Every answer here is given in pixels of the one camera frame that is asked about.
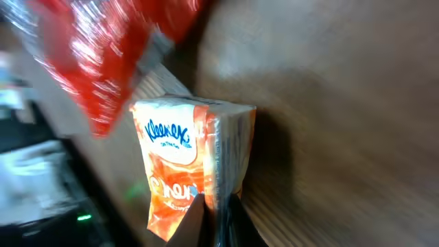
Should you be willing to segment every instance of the brown table surface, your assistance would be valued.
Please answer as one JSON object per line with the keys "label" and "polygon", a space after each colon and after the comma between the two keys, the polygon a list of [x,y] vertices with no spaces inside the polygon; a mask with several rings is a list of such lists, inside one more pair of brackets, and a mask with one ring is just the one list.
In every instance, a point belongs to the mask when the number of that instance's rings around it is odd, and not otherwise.
{"label": "brown table surface", "polygon": [[271,246],[439,246],[438,9],[223,0],[166,61],[258,107],[243,202]]}

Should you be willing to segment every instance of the green led light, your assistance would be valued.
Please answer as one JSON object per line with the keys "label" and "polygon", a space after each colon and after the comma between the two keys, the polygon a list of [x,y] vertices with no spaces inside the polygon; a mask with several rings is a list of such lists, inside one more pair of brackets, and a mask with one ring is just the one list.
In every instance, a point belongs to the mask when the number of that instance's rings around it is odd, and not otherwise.
{"label": "green led light", "polygon": [[88,220],[91,218],[91,215],[83,215],[77,218],[78,221]]}

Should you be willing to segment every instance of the plastic wrapper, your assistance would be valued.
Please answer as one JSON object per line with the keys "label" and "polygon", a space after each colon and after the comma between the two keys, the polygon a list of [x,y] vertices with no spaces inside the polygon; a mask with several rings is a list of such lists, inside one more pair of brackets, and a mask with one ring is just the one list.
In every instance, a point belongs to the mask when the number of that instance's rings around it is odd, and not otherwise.
{"label": "plastic wrapper", "polygon": [[181,41],[203,0],[3,0],[25,46],[108,134],[142,75]]}
{"label": "plastic wrapper", "polygon": [[255,107],[169,96],[139,101],[131,111],[151,190],[148,229],[168,241],[204,193],[221,235],[228,198],[240,193],[247,170]]}

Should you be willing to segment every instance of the orange tissue pack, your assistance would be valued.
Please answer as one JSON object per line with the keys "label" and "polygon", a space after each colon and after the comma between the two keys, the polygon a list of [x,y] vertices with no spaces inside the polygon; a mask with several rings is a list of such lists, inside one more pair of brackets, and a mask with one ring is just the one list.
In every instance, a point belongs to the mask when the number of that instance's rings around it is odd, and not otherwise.
{"label": "orange tissue pack", "polygon": [[217,215],[241,191],[256,108],[170,95],[131,108],[151,203],[147,228],[168,241],[193,199],[204,193]]}

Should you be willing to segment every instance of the shiny red package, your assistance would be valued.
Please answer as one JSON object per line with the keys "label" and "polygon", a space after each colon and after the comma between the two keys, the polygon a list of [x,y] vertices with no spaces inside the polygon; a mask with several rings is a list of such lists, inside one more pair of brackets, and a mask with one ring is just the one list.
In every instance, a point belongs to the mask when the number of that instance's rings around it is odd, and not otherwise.
{"label": "shiny red package", "polygon": [[203,0],[5,0],[36,59],[105,136],[134,86],[181,41]]}

